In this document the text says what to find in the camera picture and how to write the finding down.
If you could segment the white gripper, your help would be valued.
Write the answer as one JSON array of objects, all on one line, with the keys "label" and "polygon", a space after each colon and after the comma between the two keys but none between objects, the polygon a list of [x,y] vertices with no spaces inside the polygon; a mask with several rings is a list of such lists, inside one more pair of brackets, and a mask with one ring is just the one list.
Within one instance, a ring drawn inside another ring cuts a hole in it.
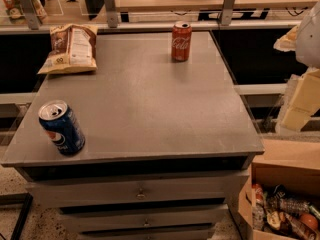
[{"label": "white gripper", "polygon": [[273,48],[295,51],[296,59],[308,66],[298,78],[280,126],[299,132],[320,109],[320,1],[303,18],[299,26],[290,29],[277,39]]}]

